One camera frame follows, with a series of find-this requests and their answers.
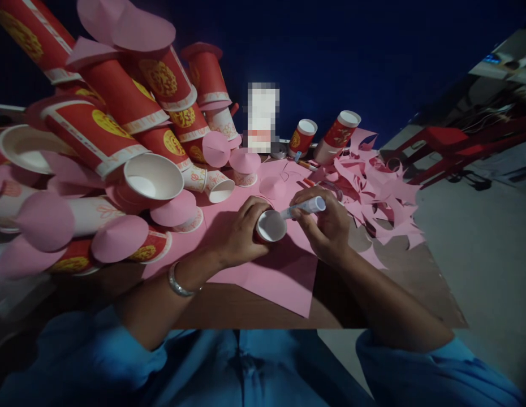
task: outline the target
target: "concrete floor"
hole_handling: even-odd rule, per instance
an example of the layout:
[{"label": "concrete floor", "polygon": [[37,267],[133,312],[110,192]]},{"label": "concrete floor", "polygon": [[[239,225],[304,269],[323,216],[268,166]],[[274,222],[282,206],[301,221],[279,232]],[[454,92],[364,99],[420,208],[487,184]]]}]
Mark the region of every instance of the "concrete floor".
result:
[{"label": "concrete floor", "polygon": [[[383,149],[395,149],[419,129],[406,127]],[[430,165],[431,158],[421,162]],[[444,180],[420,191],[418,203],[414,219],[470,325],[456,335],[526,393],[526,187],[493,182],[477,192],[464,181]],[[367,388],[355,355],[361,332],[319,334]]]}]

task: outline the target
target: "hand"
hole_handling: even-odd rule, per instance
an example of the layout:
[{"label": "hand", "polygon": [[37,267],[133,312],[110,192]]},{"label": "hand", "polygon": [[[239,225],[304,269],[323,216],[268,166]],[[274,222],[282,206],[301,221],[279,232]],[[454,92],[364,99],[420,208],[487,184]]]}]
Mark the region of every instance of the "hand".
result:
[{"label": "hand", "polygon": [[268,209],[272,209],[269,203],[255,196],[250,196],[239,209],[223,243],[216,247],[224,269],[250,262],[270,251],[267,245],[253,241],[257,220]]},{"label": "hand", "polygon": [[315,196],[321,196],[325,201],[326,209],[316,213],[318,222],[303,210],[294,209],[293,216],[310,242],[316,255],[333,267],[339,267],[347,255],[352,252],[348,245],[350,231],[350,217],[332,192],[321,187],[313,187],[298,191],[291,205],[300,204]]}]

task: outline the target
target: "blue shirt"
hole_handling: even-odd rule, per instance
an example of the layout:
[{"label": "blue shirt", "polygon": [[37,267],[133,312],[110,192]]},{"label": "blue shirt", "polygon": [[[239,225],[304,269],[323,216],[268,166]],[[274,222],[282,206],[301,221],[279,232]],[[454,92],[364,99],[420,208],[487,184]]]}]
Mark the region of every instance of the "blue shirt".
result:
[{"label": "blue shirt", "polygon": [[153,352],[112,307],[63,314],[38,338],[38,357],[11,374],[0,406],[519,406],[520,391],[458,339],[429,353],[377,346],[357,354],[374,399],[316,331],[171,331]]}]

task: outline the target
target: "wooden table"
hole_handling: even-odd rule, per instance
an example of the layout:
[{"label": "wooden table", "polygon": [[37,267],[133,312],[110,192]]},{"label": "wooden table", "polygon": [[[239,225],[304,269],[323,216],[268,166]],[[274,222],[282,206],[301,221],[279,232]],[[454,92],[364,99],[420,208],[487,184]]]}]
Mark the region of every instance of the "wooden table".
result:
[{"label": "wooden table", "polygon": [[[363,227],[350,229],[350,245],[358,252],[370,246]],[[389,270],[384,272],[413,294],[451,328],[467,323],[427,245],[406,250],[406,236],[394,237],[386,246],[374,243]],[[55,276],[60,301],[100,305],[109,303],[140,282],[143,266],[117,263],[83,278]],[[308,319],[233,284],[206,284],[174,328],[366,328],[359,307],[336,272],[318,263]]]}]

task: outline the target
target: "person's left hand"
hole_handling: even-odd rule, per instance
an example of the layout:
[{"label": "person's left hand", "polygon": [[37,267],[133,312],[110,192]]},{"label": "person's left hand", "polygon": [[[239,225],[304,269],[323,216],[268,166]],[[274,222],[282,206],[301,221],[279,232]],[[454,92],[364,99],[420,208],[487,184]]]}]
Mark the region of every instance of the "person's left hand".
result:
[{"label": "person's left hand", "polygon": [[239,209],[235,220],[215,249],[224,269],[239,266],[269,253],[265,244],[254,243],[253,230],[259,216],[272,209],[262,198],[250,196]]}]

